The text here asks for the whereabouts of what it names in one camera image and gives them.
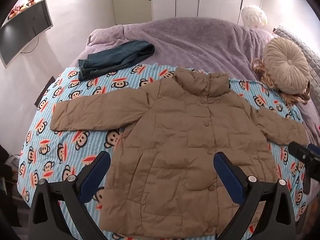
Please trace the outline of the tan puffer jacket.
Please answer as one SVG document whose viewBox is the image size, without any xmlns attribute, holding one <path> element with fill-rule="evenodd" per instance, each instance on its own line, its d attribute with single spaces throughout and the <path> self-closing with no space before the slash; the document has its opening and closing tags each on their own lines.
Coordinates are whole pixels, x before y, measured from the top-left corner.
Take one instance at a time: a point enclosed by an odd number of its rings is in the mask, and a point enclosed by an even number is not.
<svg viewBox="0 0 320 240">
<path fill-rule="evenodd" d="M 134 89 L 56 105 L 54 131 L 122 134 L 106 175 L 99 226 L 130 237 L 221 233 L 236 211 L 213 168 L 223 152 L 262 181 L 278 179 L 268 142 L 306 145 L 303 124 L 259 109 L 230 89 L 226 74 L 177 68 Z"/>
</svg>

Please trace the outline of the monkey print blue blanket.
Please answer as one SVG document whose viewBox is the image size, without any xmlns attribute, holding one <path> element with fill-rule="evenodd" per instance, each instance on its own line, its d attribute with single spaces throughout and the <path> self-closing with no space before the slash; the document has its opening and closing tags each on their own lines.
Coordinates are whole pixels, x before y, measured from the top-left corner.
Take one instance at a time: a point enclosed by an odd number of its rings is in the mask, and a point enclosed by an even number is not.
<svg viewBox="0 0 320 240">
<path fill-rule="evenodd" d="M 17 188 L 24 200 L 29 205 L 32 205 L 34 193 L 40 179 L 46 179 L 48 182 L 53 183 L 64 181 L 71 174 L 78 175 L 82 168 L 91 164 L 101 151 L 108 152 L 112 159 L 116 144 L 121 137 L 121 129 L 89 132 L 52 130 L 50 124 L 54 109 L 58 103 L 81 96 L 106 94 L 121 88 L 137 89 L 156 80 L 173 77 L 177 68 L 181 67 L 138 64 L 131 68 L 119 70 L 112 75 L 107 74 L 86 82 L 79 81 L 78 68 L 67 68 L 43 96 L 23 144 Z M 203 74 L 219 73 L 191 71 Z M 294 105 L 290 106 L 285 103 L 278 93 L 267 88 L 264 84 L 258 81 L 236 80 L 230 78 L 229 75 L 227 76 L 230 89 L 246 99 L 254 108 L 259 109 L 264 106 L 284 118 L 295 120 L 304 125 L 305 122 L 299 109 Z M 272 153 L 276 164 L 277 181 L 279 179 L 286 181 L 291 196 L 295 221 L 298 221 L 307 207 L 306 195 L 303 192 L 305 168 L 303 163 L 289 154 L 288 145 L 278 145 L 269 141 L 268 149 Z M 100 212 L 103 207 L 103 191 L 107 173 L 91 201 L 85 203 L 89 215 L 91 215 L 102 233 L 105 236 L 111 236 L 113 239 L 122 237 L 128 239 L 166 239 L 123 236 L 100 228 Z M 239 204 L 233 201 L 232 203 L 236 206 L 236 213 Z M 207 238 L 219 234 L 215 233 L 201 237 Z"/>
</svg>

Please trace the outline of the round beige pleated cushion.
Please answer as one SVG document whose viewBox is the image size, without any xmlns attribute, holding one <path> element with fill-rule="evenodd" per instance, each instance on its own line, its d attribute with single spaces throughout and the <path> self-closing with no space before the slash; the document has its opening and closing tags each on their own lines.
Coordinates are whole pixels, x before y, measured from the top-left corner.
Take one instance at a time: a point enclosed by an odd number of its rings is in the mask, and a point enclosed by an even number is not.
<svg viewBox="0 0 320 240">
<path fill-rule="evenodd" d="M 301 49 L 283 37 L 271 39 L 264 48 L 266 74 L 275 87 L 287 94 L 302 94 L 310 80 L 310 69 Z"/>
</svg>

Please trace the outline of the black bedside panel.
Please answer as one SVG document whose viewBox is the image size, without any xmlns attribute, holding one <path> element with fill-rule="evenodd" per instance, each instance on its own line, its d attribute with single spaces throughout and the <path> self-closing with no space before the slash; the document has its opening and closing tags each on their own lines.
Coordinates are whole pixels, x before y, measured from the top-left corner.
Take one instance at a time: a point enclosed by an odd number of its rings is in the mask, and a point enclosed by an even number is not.
<svg viewBox="0 0 320 240">
<path fill-rule="evenodd" d="M 39 106 L 39 104 L 40 104 L 40 102 L 41 102 L 41 99 L 43 98 L 43 96 L 44 96 L 45 93 L 47 92 L 49 86 L 50 86 L 52 83 L 54 83 L 54 82 L 55 82 L 55 77 L 52 76 L 52 77 L 49 79 L 49 81 L 47 82 L 47 84 L 44 86 L 44 88 L 43 88 L 43 90 L 41 91 L 41 93 L 39 94 L 39 96 L 37 97 L 37 99 L 36 99 L 36 101 L 35 101 L 35 103 L 34 103 L 34 105 L 35 105 L 36 107 Z"/>
</svg>

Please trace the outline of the purple bed cover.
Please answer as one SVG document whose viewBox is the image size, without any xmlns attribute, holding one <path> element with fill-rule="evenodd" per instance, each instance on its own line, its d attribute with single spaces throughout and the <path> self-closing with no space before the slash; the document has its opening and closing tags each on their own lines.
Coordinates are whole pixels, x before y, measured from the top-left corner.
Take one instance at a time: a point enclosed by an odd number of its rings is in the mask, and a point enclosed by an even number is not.
<svg viewBox="0 0 320 240">
<path fill-rule="evenodd" d="M 181 17 L 95 29 L 78 59 L 131 40 L 147 41 L 155 53 L 146 64 L 180 66 L 256 80 L 252 61 L 261 58 L 273 35 L 214 18 Z"/>
</svg>

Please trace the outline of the white floral pillow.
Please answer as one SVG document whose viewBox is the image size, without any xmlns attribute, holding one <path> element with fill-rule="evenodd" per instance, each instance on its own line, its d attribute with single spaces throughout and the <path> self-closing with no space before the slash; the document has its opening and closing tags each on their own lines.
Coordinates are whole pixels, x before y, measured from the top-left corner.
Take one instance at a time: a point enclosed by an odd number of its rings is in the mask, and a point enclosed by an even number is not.
<svg viewBox="0 0 320 240">
<path fill-rule="evenodd" d="M 265 12 L 256 5 L 248 5 L 241 10 L 241 19 L 244 27 L 249 29 L 264 29 L 267 26 Z"/>
</svg>

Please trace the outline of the folded dark blue jeans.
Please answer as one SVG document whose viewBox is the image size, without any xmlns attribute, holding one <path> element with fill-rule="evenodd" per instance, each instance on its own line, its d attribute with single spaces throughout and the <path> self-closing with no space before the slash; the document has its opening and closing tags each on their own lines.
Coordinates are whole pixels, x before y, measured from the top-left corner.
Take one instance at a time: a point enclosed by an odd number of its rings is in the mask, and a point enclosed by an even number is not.
<svg viewBox="0 0 320 240">
<path fill-rule="evenodd" d="M 87 81 L 132 67 L 155 52 L 155 46 L 147 41 L 133 40 L 115 48 L 89 54 L 86 59 L 78 61 L 79 81 Z"/>
</svg>

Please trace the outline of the red toy figures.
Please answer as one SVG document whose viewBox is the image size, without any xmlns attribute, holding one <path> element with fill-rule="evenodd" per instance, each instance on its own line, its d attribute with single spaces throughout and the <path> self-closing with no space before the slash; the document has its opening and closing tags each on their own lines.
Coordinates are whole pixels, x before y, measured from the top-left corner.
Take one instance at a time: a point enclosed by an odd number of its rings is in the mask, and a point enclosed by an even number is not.
<svg viewBox="0 0 320 240">
<path fill-rule="evenodd" d="M 18 15 L 19 13 L 21 13 L 22 11 L 31 7 L 34 4 L 35 0 L 27 0 L 26 3 L 15 5 L 9 12 L 7 19 L 10 20 L 11 18 L 15 17 L 16 15 Z"/>
</svg>

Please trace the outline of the wall mounted monitor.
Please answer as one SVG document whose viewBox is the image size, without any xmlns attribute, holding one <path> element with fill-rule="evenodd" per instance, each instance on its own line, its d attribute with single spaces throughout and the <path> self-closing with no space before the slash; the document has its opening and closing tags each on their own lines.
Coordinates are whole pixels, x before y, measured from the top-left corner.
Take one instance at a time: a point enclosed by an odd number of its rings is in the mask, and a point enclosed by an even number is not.
<svg viewBox="0 0 320 240">
<path fill-rule="evenodd" d="M 35 38 L 53 27 L 46 0 L 20 12 L 1 26 L 1 61 L 5 68 Z"/>
</svg>

